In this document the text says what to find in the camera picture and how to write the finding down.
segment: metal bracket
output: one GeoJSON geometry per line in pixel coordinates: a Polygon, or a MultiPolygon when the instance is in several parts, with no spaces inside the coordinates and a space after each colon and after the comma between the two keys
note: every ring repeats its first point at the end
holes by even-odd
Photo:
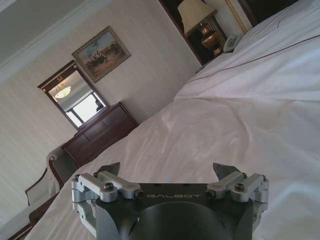
{"type": "Polygon", "coordinates": [[[111,203],[118,198],[118,191],[125,199],[142,197],[142,190],[138,183],[128,182],[108,171],[102,171],[96,177],[84,173],[76,175],[71,181],[72,209],[80,213],[81,223],[97,237],[96,219],[93,209],[87,200],[98,198],[102,202],[111,203]]]}
{"type": "Polygon", "coordinates": [[[261,221],[261,214],[268,209],[269,180],[261,174],[246,177],[245,173],[234,171],[220,181],[207,185],[207,196],[214,200],[223,199],[228,191],[235,202],[253,200],[254,231],[261,221]]]}

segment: telephone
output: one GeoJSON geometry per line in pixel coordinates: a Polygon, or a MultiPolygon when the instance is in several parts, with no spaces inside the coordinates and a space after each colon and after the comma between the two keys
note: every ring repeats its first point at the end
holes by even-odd
{"type": "Polygon", "coordinates": [[[233,34],[230,37],[228,37],[228,39],[225,41],[223,52],[225,53],[232,52],[236,48],[240,40],[243,38],[243,36],[244,34],[242,33],[238,35],[233,34]]]}

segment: framed painting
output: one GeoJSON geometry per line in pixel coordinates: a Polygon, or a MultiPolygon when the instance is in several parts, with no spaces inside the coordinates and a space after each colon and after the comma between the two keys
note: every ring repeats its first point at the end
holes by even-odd
{"type": "Polygon", "coordinates": [[[131,56],[110,26],[72,53],[96,83],[131,56]]]}

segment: white duvet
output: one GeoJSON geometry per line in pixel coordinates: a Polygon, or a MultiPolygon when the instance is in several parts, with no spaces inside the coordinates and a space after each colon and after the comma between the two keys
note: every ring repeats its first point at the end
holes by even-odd
{"type": "MultiPolygon", "coordinates": [[[[277,13],[77,173],[121,162],[128,181],[209,183],[213,162],[235,165],[270,180],[255,239],[319,240],[320,37],[306,40],[317,35],[318,0],[277,13]]],[[[70,181],[26,239],[94,239],[72,211],[70,181]]]]}

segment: wooden mirror frame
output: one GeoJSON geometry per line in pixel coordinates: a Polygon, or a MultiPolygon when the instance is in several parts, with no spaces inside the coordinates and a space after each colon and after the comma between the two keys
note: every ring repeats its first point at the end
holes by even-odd
{"type": "Polygon", "coordinates": [[[107,102],[103,99],[101,94],[95,89],[95,87],[91,84],[91,82],[87,79],[87,77],[84,75],[84,73],[79,69],[77,63],[72,60],[68,62],[65,66],[63,66],[61,69],[59,69],[55,74],[50,76],[47,80],[45,80],[43,83],[41,83],[38,88],[41,89],[48,98],[54,103],[54,105],[60,110],[60,112],[68,119],[68,121],[75,127],[75,129],[79,130],[82,128],[82,126],[85,125],[86,122],[84,122],[81,126],[77,126],[66,114],[66,112],[63,110],[63,108],[53,99],[53,97],[50,95],[49,91],[54,88],[56,85],[58,85],[60,82],[62,82],[64,79],[69,77],[72,73],[77,71],[80,76],[83,78],[83,80],[88,84],[88,86],[98,95],[98,97],[103,101],[105,104],[105,107],[108,108],[109,105],[107,102]]]}

